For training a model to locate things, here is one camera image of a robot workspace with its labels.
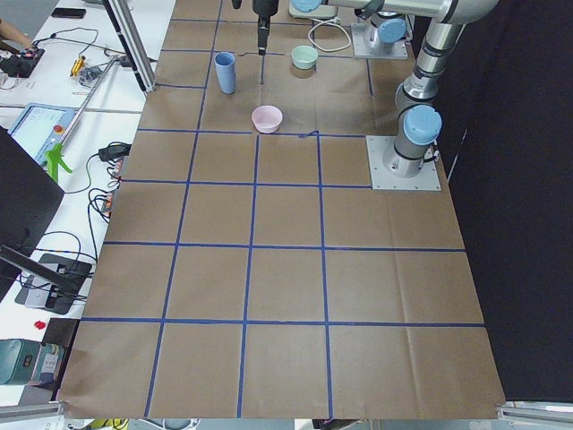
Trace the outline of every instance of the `black curtain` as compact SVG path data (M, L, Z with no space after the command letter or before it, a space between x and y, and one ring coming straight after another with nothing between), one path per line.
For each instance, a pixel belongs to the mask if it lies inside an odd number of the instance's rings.
M508 400L573 401L572 17L570 0L500 0L434 103Z

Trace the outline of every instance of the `metal profile pole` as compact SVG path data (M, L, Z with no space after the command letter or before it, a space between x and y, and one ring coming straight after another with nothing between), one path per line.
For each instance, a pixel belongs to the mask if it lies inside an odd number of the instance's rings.
M26 419L57 417L64 414L65 403L51 402L47 405L6 406L0 408L0 423L12 423Z
M571 412L502 406L499 408L499 418L544 426L573 427L573 413Z
M155 90L155 74L151 69L150 60L141 43L132 14L125 0L103 0L107 15L115 28L117 37L124 47L127 59L132 65L135 79L144 92Z
M72 122L67 126L64 133L62 134L62 137L60 137L60 143L62 143L62 145L64 145L65 140L68 138L68 136L72 132L73 128L78 123L78 121L80 119L80 115L86 109L86 107L88 106L88 103L90 103L91 98L93 97L93 95L98 90L99 85L103 82L104 78L106 77L106 75L109 72L109 70L111 69L111 67L114 65L115 61L117 61L117 56L112 56L111 59L109 60L109 62L107 63L104 71L97 78L96 82L93 84L93 87L91 87L90 92L88 93L88 96L85 98L83 103L81 103L81 106L78 108L77 112L73 116Z

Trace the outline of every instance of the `white cable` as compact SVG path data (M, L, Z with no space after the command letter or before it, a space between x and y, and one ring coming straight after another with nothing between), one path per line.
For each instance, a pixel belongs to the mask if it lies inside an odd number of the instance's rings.
M20 80L21 80L20 78L16 78L16 79L14 80L14 83L12 84L12 87L4 88L4 86L2 86L2 87L0 87L0 90L9 91L9 90L11 90L11 89L13 89L13 88L16 88L18 85L20 85Z
M167 426L167 424L166 424L167 420L165 418L163 418L161 420L161 426L159 426L158 424L154 423L153 421L151 421L150 419L147 419L147 418L139 418L138 420L143 421L146 424L149 424L151 426L154 426L159 430L172 430L171 427ZM194 428L196 428L199 425L200 422L201 422L201 420L198 418L189 418L189 425L187 425L185 428L182 428L181 430L193 430Z
M311 41L311 43L316 46L319 50L323 51L323 52L337 52L337 51L341 51L343 49L346 49L347 47L350 47L350 45L352 45L352 39L350 39L350 35L348 34L348 31L346 31L344 29L344 27L342 27L339 23L340 23L340 18L335 17L332 18L331 20L326 20L326 21L320 21L320 20L313 20L315 22L318 22L316 25L314 25L314 27L312 27L310 29L310 31L308 32L308 39ZM336 27L337 29L341 29L342 32L344 33L344 35L346 36L346 38L348 39L348 43L346 43L343 47L321 47L318 43L316 43L314 40L312 40L312 34L321 26L321 25L328 25L330 27Z

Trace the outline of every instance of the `electronic device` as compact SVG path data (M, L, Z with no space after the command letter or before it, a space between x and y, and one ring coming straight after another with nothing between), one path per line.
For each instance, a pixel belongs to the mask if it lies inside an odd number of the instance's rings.
M30 304L66 314L90 273L91 264L53 254L42 255L39 262L30 259L55 216L64 191L2 127L0 153L3 161L0 169L0 298L8 292L14 279L26 271L49 284L46 303L40 305L38 301L42 298L36 295ZM56 264L56 269L51 270L43 263ZM37 279L30 279L29 283L24 283L27 288L18 294L17 303L25 304L28 293L33 291L30 287L38 285Z
M19 55L0 58L0 69L11 78L30 78L44 52L44 49L28 49Z
M30 103L18 115L8 133L40 166L47 164L46 152L60 142L76 110Z
M72 18L79 20L83 18L86 14L85 9L77 7L57 7L52 12L52 17L54 18Z

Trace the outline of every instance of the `phone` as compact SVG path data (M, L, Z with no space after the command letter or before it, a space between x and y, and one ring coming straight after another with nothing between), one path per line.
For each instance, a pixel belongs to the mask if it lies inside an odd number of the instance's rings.
M74 18L75 20L83 18L85 14L85 9L79 9L76 7L57 7L52 12L52 16L54 18Z

